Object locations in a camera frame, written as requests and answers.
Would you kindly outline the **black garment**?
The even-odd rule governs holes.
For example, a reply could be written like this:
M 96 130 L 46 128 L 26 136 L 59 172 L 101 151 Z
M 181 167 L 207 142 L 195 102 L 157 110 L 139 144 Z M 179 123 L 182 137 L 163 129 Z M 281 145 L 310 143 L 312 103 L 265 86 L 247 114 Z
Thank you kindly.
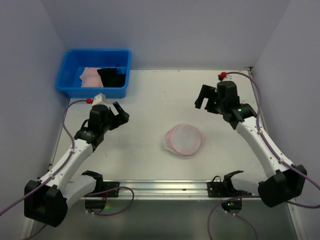
M 97 73 L 104 88 L 121 88 L 125 85 L 126 74 L 121 71 L 119 65 L 98 69 Z

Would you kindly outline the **pink bra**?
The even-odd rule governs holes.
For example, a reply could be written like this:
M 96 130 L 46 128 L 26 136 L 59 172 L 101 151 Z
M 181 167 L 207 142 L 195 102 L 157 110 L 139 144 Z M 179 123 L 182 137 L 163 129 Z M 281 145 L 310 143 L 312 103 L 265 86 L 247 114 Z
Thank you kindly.
M 85 67 L 79 76 L 82 88 L 103 88 L 103 82 L 98 73 L 98 67 Z

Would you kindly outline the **white mesh laundry bag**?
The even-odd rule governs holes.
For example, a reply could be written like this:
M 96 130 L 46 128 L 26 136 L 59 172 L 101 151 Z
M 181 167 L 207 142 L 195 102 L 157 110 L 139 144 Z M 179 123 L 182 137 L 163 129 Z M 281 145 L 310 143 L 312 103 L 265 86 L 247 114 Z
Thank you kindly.
M 206 137 L 195 126 L 181 123 L 165 134 L 162 146 L 174 155 L 190 157 L 197 153 L 205 139 Z

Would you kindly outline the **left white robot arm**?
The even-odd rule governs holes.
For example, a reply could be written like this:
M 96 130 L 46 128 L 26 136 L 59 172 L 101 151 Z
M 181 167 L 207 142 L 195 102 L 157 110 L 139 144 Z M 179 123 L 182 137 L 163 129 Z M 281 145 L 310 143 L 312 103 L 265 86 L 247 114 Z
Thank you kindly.
M 59 226 L 69 208 L 87 196 L 105 196 L 103 176 L 86 170 L 71 182 L 82 163 L 103 142 L 106 132 L 129 121 L 130 115 L 118 102 L 113 102 L 114 114 L 106 103 L 89 100 L 92 107 L 89 117 L 71 137 L 71 145 L 63 157 L 40 179 L 29 181 L 24 187 L 24 216 L 52 227 Z

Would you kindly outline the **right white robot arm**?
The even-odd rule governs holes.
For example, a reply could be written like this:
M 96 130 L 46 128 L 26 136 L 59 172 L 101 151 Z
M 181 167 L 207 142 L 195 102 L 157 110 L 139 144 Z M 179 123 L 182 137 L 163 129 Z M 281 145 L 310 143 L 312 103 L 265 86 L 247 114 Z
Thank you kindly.
M 221 81 L 216 87 L 202 85 L 195 108 L 220 114 L 242 136 L 258 158 L 267 177 L 258 183 L 257 192 L 262 202 L 272 208 L 301 195 L 307 170 L 295 165 L 275 145 L 259 126 L 257 113 L 248 103 L 241 103 L 233 81 Z

